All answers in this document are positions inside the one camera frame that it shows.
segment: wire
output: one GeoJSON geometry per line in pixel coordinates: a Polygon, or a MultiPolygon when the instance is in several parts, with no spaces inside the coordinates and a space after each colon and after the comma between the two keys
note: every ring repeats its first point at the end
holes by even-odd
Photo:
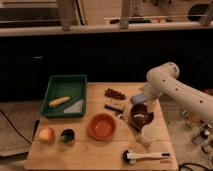
{"type": "Polygon", "coordinates": [[[78,0],[75,0],[75,4],[76,4],[76,8],[77,8],[79,19],[80,19],[80,23],[81,23],[81,25],[85,25],[85,23],[83,22],[83,18],[81,16],[81,10],[80,10],[80,6],[79,6],[79,3],[78,3],[78,0]]]}
{"type": "Polygon", "coordinates": [[[190,167],[188,167],[186,165],[197,166],[197,167],[203,168],[204,171],[211,171],[211,169],[209,169],[203,165],[197,164],[197,163],[183,163],[179,166],[179,170],[181,170],[182,168],[186,168],[186,169],[189,169],[190,171],[193,171],[193,169],[191,169],[190,167]]]}
{"type": "Polygon", "coordinates": [[[0,108],[0,112],[3,114],[3,116],[6,118],[6,120],[9,122],[9,124],[12,126],[12,128],[16,131],[16,133],[23,138],[27,143],[29,143],[31,145],[31,142],[25,138],[17,129],[16,127],[13,125],[13,123],[10,121],[9,117],[7,116],[7,114],[0,108]]]}

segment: black wall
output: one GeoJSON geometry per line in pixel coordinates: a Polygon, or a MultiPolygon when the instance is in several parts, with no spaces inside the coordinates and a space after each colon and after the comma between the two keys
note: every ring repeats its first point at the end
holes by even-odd
{"type": "Polygon", "coordinates": [[[212,29],[1,37],[0,100],[42,99],[55,74],[144,82],[168,61],[180,67],[180,81],[212,88],[212,38],[212,29]]]}

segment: green tray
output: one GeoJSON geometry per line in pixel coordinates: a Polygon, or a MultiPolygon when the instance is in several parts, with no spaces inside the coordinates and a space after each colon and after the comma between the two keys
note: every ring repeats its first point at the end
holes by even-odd
{"type": "Polygon", "coordinates": [[[51,76],[42,104],[41,115],[49,118],[83,117],[86,112],[86,94],[86,75],[51,76]],[[70,100],[55,108],[48,106],[50,101],[65,96],[70,96],[70,100]],[[76,104],[79,100],[83,100],[80,112],[64,113],[65,109],[76,104]]]}

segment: bowl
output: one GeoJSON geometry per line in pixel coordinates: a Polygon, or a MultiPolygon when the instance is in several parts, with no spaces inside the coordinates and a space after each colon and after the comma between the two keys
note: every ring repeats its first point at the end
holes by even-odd
{"type": "Polygon", "coordinates": [[[116,130],[115,119],[107,114],[96,114],[88,124],[88,133],[96,140],[111,140],[116,130]]]}
{"type": "Polygon", "coordinates": [[[148,113],[147,106],[143,103],[134,105],[130,110],[130,123],[141,130],[144,125],[151,123],[154,119],[154,113],[148,113]]]}

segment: wooden tabletop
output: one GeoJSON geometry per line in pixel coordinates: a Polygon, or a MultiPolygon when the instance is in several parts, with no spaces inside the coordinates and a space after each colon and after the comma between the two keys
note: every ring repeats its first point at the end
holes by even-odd
{"type": "Polygon", "coordinates": [[[158,139],[145,147],[137,141],[139,133],[123,120],[116,118],[113,111],[104,108],[107,88],[124,93],[122,101],[128,118],[132,104],[130,98],[141,93],[142,83],[88,83],[86,113],[83,118],[47,119],[41,117],[32,143],[25,168],[27,170],[178,170],[178,165],[159,102],[154,109],[154,123],[158,127],[158,139]],[[97,113],[108,113],[115,117],[117,129],[110,141],[97,141],[87,134],[89,120],[97,113]],[[51,127],[56,140],[46,144],[38,140],[41,129],[51,127]],[[59,141],[59,135],[66,129],[75,131],[76,141],[69,146],[59,141]],[[122,160],[122,153],[131,149],[137,153],[169,152],[171,157],[158,160],[140,160],[134,165],[122,160]]]}

